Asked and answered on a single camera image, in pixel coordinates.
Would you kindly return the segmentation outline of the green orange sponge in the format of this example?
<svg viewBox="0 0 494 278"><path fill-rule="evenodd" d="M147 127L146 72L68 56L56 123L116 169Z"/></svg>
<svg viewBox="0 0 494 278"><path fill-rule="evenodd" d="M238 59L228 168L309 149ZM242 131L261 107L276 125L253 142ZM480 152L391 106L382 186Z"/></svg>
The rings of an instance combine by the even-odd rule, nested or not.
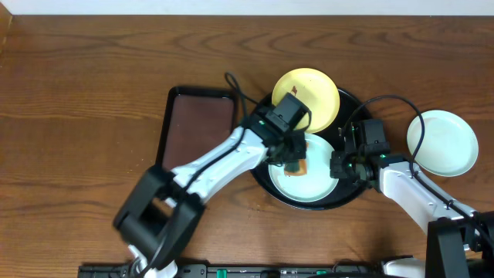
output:
<svg viewBox="0 0 494 278"><path fill-rule="evenodd" d="M303 176L307 174L307 163L305 159L291 161L285 164L284 174L286 176Z"/></svg>

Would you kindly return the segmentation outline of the light green plate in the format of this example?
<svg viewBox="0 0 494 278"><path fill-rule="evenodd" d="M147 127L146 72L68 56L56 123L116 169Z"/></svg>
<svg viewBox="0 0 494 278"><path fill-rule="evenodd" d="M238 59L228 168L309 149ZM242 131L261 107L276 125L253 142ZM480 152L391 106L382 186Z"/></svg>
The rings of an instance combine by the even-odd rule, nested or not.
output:
<svg viewBox="0 0 494 278"><path fill-rule="evenodd" d="M283 166L270 165L269 177L282 195L297 202L315 202L327 197L337 186L330 177L330 159L334 148L315 134L305 134L306 173L289 175Z"/></svg>

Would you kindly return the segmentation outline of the light blue plate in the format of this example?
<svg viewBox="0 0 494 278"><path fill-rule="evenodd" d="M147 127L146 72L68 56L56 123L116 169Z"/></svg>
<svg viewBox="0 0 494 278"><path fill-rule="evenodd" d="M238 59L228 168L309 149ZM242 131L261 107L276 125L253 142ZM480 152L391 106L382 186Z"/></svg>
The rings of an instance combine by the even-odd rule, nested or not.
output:
<svg viewBox="0 0 494 278"><path fill-rule="evenodd" d="M455 177L465 174L476 163L479 143L474 130L461 117L430 110L408 126L407 145L417 151L415 162L434 175Z"/></svg>

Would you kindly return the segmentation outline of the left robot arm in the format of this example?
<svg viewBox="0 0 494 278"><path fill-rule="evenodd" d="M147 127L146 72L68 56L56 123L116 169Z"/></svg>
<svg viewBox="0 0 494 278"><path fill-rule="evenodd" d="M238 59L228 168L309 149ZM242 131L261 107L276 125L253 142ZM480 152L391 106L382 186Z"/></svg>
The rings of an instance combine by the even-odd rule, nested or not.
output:
<svg viewBox="0 0 494 278"><path fill-rule="evenodd" d="M304 128L252 115L219 146L170 171L149 167L127 197L113 227L134 253L132 277L173 277L210 198L264 161L281 162L289 145L304 147Z"/></svg>

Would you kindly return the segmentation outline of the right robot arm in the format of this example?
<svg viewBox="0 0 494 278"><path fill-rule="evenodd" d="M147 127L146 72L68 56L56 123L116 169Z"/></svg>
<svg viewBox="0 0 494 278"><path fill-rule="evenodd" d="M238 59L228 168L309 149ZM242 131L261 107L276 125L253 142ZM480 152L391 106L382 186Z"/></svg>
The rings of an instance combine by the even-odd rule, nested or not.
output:
<svg viewBox="0 0 494 278"><path fill-rule="evenodd" d="M491 277L493 213L478 212L459 202L419 167L400 155L359 158L334 151L333 178L349 178L374 188L397 203L427 236L426 258L391 259L383 277Z"/></svg>

